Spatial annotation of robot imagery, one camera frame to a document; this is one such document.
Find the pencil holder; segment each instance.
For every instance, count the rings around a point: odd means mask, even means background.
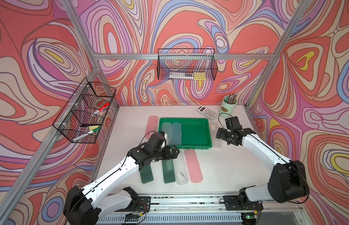
[[[227,102],[228,102],[228,96],[225,96],[222,100],[221,108],[218,111],[218,114],[225,119],[231,117],[230,115],[232,115],[233,109],[235,108],[235,105],[237,104],[237,100],[234,104],[228,104]]]

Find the colorful swirl pattern wall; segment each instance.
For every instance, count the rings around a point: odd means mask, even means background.
[[[297,0],[72,0],[99,53],[213,47],[272,53]],[[213,82],[159,81],[156,61],[100,61],[121,105],[244,103],[266,61],[219,60]],[[61,0],[0,0],[0,200],[91,65]],[[315,224],[349,224],[349,0],[314,0],[251,110],[261,134],[308,168]],[[110,111],[103,132],[109,127]],[[103,141],[61,137],[8,224],[63,224],[65,194],[85,185]]]
[[[157,53],[213,47],[217,53],[272,53],[296,0],[81,0],[76,7],[97,53]],[[216,104],[248,97],[266,61],[218,60],[213,81],[159,81],[152,60],[104,60],[119,105]]]
[[[251,112],[269,145],[306,166],[313,223],[349,225],[349,1],[312,2]]]
[[[0,1],[0,201],[92,69],[62,4],[28,2]],[[88,183],[109,124],[93,145],[60,137],[6,224],[64,223],[66,192]]]

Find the calculator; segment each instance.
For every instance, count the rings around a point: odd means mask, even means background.
[[[214,111],[210,110],[207,107],[204,106],[199,106],[197,109],[197,111],[199,111],[200,113],[202,113],[203,115],[207,116],[210,119],[214,119],[217,116],[217,113],[215,113]]]

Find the black wire basket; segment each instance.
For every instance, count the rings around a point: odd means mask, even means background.
[[[214,49],[158,49],[159,80],[215,80]]]
[[[75,92],[81,86],[84,88],[64,120],[57,121],[63,108],[52,125],[72,143],[94,144],[114,100],[116,89],[104,83],[88,82],[84,79]]]

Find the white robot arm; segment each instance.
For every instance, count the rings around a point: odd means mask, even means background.
[[[306,173],[299,161],[291,161],[263,142],[250,128],[243,128],[237,117],[226,119],[227,130],[219,128],[216,138],[227,144],[243,145],[254,153],[272,172],[267,184],[240,189],[236,200],[239,207],[248,209],[258,206],[260,200],[285,202],[308,194]],[[136,211],[141,202],[137,193],[130,187],[118,194],[108,196],[123,180],[127,179],[152,160],[175,159],[178,148],[166,145],[165,133],[151,135],[148,142],[132,148],[127,156],[112,170],[84,186],[69,190],[63,214],[71,225],[94,225],[98,218],[120,209]]]
[[[227,144],[242,145],[257,156],[272,172],[267,184],[240,189],[239,205],[247,208],[262,200],[275,200],[279,203],[308,195],[304,165],[281,155],[250,128],[242,128],[237,117],[226,120],[227,130],[219,128],[216,138]]]
[[[141,197],[130,187],[108,194],[152,160],[176,159],[180,151],[175,145],[166,146],[166,136],[163,131],[154,133],[148,142],[132,148],[118,165],[96,181],[82,189],[71,188],[63,209],[67,221],[71,225],[94,225],[99,218],[120,209],[132,212],[147,208],[139,208]]]

